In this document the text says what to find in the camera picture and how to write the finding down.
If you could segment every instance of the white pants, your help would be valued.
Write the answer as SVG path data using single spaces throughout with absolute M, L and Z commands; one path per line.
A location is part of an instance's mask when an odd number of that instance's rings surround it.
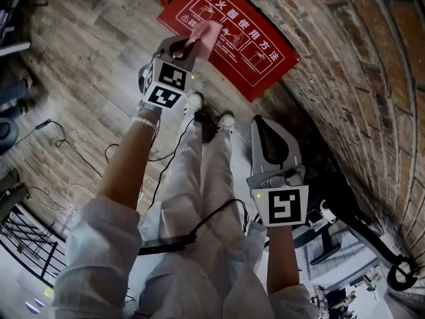
M 230 136 L 219 131 L 203 153 L 202 126 L 193 117 L 191 113 L 183 118 L 177 142 L 189 127 L 177 147 L 160 197 L 166 236 L 188 234 L 201 219 L 234 199 Z M 214 215 L 207 226 L 223 243 L 244 237 L 236 202 Z

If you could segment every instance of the floor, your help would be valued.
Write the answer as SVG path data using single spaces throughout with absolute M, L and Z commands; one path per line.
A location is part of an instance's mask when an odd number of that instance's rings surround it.
M 25 12 L 23 36 L 33 45 L 21 60 L 37 78 L 37 86 L 31 90 L 37 105 L 19 119 L 20 137 L 51 118 L 63 125 L 67 140 L 103 173 L 107 165 L 105 149 L 120 142 L 141 99 L 138 71 L 151 59 L 161 40 L 172 33 L 156 20 L 162 10 L 159 0 L 47 1 L 47 7 Z M 278 83 L 249 103 L 209 63 L 199 60 L 195 68 L 194 89 L 204 94 L 214 119 L 226 110 L 234 112 L 234 190 L 252 208 L 246 185 L 250 175 L 251 119 L 262 114 L 285 121 L 283 124 L 290 127 L 297 122 L 297 110 Z M 176 112 L 164 113 L 152 158 L 173 151 L 183 105 L 180 107 Z M 36 131 L 2 158 L 1 172 L 16 167 L 29 187 L 47 188 L 49 197 L 39 189 L 30 189 L 33 199 L 26 202 L 66 236 L 68 213 L 96 193 L 100 177 L 69 146 L 55 146 L 61 137 L 55 124 Z M 108 157 L 113 152 L 110 148 Z M 159 172 L 166 164 L 167 160 L 148 164 L 142 209 L 151 203 Z M 70 210 L 63 211 L 60 206 Z

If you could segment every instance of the red sign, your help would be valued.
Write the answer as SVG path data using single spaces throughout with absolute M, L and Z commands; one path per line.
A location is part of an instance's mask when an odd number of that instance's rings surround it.
M 245 0 L 174 0 L 158 20 L 178 35 L 190 35 L 203 21 L 222 23 L 209 62 L 249 101 L 299 60 L 281 34 Z

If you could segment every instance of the pink rag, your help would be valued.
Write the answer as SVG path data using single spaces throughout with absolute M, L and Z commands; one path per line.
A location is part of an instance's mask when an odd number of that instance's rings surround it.
M 223 25 L 216 21 L 205 21 L 196 25 L 193 27 L 191 37 L 186 42 L 186 47 L 195 41 L 200 41 L 197 57 L 208 60 L 222 27 Z

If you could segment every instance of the pearl bracelet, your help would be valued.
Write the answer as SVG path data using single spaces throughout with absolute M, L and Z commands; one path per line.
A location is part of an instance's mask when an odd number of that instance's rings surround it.
M 153 128 L 155 130 L 155 132 L 158 131 L 158 127 L 154 123 L 152 123 L 150 120 L 147 120 L 146 118 L 133 117 L 131 120 L 133 122 L 141 122 L 143 124 L 146 124 L 147 126 L 150 126 L 151 128 Z

